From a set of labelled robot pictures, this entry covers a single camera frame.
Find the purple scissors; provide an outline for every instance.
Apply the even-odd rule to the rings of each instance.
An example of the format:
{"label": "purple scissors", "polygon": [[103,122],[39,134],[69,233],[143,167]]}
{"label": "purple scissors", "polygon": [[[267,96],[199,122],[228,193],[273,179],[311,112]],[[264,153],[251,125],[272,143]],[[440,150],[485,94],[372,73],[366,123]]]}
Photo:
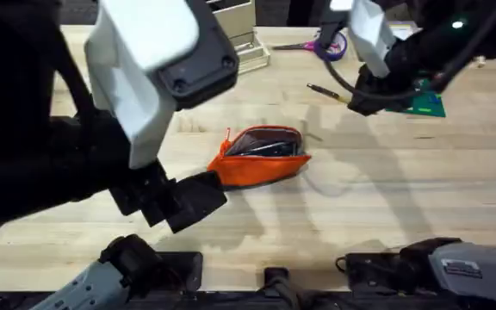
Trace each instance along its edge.
{"label": "purple scissors", "polygon": [[[338,37],[344,44],[341,43],[332,43],[331,46],[326,50],[326,57],[330,61],[340,60],[345,51],[348,49],[348,41],[345,39],[345,36],[341,33],[338,33]],[[315,51],[315,41],[309,41],[298,44],[291,44],[285,46],[273,46],[272,48],[276,51],[293,51],[293,50],[306,50],[306,51]]]}

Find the orange pouch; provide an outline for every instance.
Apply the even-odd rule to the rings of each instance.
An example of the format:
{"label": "orange pouch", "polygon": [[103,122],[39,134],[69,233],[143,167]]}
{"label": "orange pouch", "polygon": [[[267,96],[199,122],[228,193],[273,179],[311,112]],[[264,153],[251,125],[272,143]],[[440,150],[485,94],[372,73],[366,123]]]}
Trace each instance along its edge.
{"label": "orange pouch", "polygon": [[291,177],[311,158],[301,133],[292,127],[255,126],[231,142],[227,129],[220,153],[208,166],[227,187],[254,186]]}

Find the pen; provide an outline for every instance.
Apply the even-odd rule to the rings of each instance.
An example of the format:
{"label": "pen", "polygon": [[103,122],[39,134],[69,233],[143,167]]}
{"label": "pen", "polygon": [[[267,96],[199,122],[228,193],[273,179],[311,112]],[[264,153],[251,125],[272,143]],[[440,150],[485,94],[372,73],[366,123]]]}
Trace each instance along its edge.
{"label": "pen", "polygon": [[349,100],[343,98],[339,94],[337,94],[331,90],[328,90],[326,88],[323,88],[323,87],[320,87],[317,85],[313,85],[313,84],[307,84],[307,87],[309,87],[312,90],[317,91],[320,94],[323,94],[325,96],[329,96],[330,98],[335,99],[338,102],[341,102],[341,103],[349,103],[350,102]]}

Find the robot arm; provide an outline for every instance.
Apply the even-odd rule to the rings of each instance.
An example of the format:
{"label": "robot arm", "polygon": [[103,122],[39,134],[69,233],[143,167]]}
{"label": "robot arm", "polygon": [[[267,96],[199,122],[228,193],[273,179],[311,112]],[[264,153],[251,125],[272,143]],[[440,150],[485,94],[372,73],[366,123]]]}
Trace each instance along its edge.
{"label": "robot arm", "polygon": [[441,16],[425,20],[426,28],[417,34],[397,40],[376,3],[331,0],[319,38],[321,50],[330,45],[334,31],[349,27],[356,51],[366,63],[352,87],[325,62],[332,76],[354,95],[348,108],[365,116],[384,108],[407,109],[411,98],[427,91],[414,89],[416,78],[431,79],[428,90],[442,92],[474,56],[496,58],[496,2],[458,3],[465,5],[450,5]]}
{"label": "robot arm", "polygon": [[496,247],[436,238],[399,253],[350,253],[345,274],[355,294],[455,296],[463,308],[496,309]]}
{"label": "robot arm", "polygon": [[[101,1],[86,45],[91,97],[55,21],[57,3],[0,1],[0,226],[105,189],[124,215],[141,210],[173,232],[224,204],[214,173],[176,182],[157,157],[174,111],[236,83],[239,60],[211,9],[198,0]],[[55,71],[75,117],[49,115]]]}
{"label": "robot arm", "polygon": [[113,241],[99,259],[31,310],[115,309],[151,290],[195,291],[201,278],[201,253],[155,252],[129,235]]}

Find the black mechanical part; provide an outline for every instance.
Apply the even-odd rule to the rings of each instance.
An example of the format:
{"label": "black mechanical part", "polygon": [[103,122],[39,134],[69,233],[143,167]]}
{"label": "black mechanical part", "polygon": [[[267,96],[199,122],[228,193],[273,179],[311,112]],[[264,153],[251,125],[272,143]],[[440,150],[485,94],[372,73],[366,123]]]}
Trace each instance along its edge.
{"label": "black mechanical part", "polygon": [[348,26],[348,21],[350,20],[349,12],[334,12],[330,8],[331,1],[325,2],[325,9],[323,9],[323,14],[320,17],[319,26],[320,34],[317,39],[317,44],[315,45],[315,53],[321,59],[328,59],[326,55],[326,50],[334,42],[336,33]]}
{"label": "black mechanical part", "polygon": [[167,220],[174,233],[202,220],[227,201],[214,171],[176,182],[166,177],[157,161],[133,174],[134,178],[110,188],[122,214],[140,210],[150,226]]}
{"label": "black mechanical part", "polygon": [[[453,65],[452,59],[473,39],[495,8],[496,3],[481,3],[477,7],[444,16],[437,24],[422,29],[405,41],[398,40],[384,59],[390,74],[385,78],[374,77],[364,65],[359,71],[356,89],[369,94],[393,96],[415,90],[413,82],[418,78],[434,80],[438,73],[447,71]],[[453,28],[454,22],[462,22],[462,27]],[[496,24],[470,56],[464,59],[463,64],[475,55],[496,58]],[[434,83],[433,90],[442,92],[451,79],[445,78],[443,83]],[[348,104],[349,109],[365,116],[386,108],[402,111],[411,106],[411,97],[386,101],[357,93]]]}
{"label": "black mechanical part", "polygon": [[[195,15],[206,15],[196,8]],[[153,164],[128,168],[129,141],[114,117],[95,109],[59,31],[58,11],[59,2],[0,1],[0,226],[105,189],[122,213],[141,210],[151,226],[168,220],[174,232],[225,203],[213,173],[176,183],[167,179],[156,154]],[[208,34],[201,35],[199,46],[208,48],[209,42],[230,46],[226,37]],[[55,70],[77,106],[73,118],[49,115]],[[237,70],[227,68],[224,79],[197,84],[200,89],[191,95],[199,101],[216,95],[224,84],[234,84]]]}
{"label": "black mechanical part", "polygon": [[[351,104],[350,109],[362,115],[373,114],[380,110],[380,106],[383,109],[389,106],[392,109],[399,109],[407,106],[406,100],[419,96],[425,91],[443,91],[474,56],[481,54],[496,56],[496,2],[476,1],[473,4],[471,8],[464,7],[466,10],[450,12],[449,19],[422,30],[403,43],[398,41],[389,52],[391,55],[388,54],[385,58],[390,74],[383,79],[372,75],[363,76],[360,78],[359,88],[345,81],[330,61],[322,57],[323,48],[326,46],[316,48],[316,53],[323,59],[332,77],[354,94],[354,103]],[[458,22],[456,25],[462,24],[462,27],[456,27],[453,21]],[[337,23],[345,23],[345,17],[337,16]],[[435,78],[433,73],[439,70],[439,66],[442,67],[442,74]],[[409,86],[414,81],[414,77],[420,74],[428,78],[434,77],[429,89],[415,90]]]}
{"label": "black mechanical part", "polygon": [[444,245],[460,243],[456,238],[428,239],[409,245],[399,253],[350,253],[345,273],[354,294],[414,294],[418,289],[440,292],[429,256]]}
{"label": "black mechanical part", "polygon": [[144,298],[151,290],[196,291],[202,283],[200,252],[156,252],[132,234],[115,239],[98,261],[111,262],[122,273],[129,298]]}
{"label": "black mechanical part", "polygon": [[158,75],[177,100],[177,110],[192,109],[237,83],[239,57],[209,6],[188,0],[198,22],[198,44],[184,58],[167,65]]}

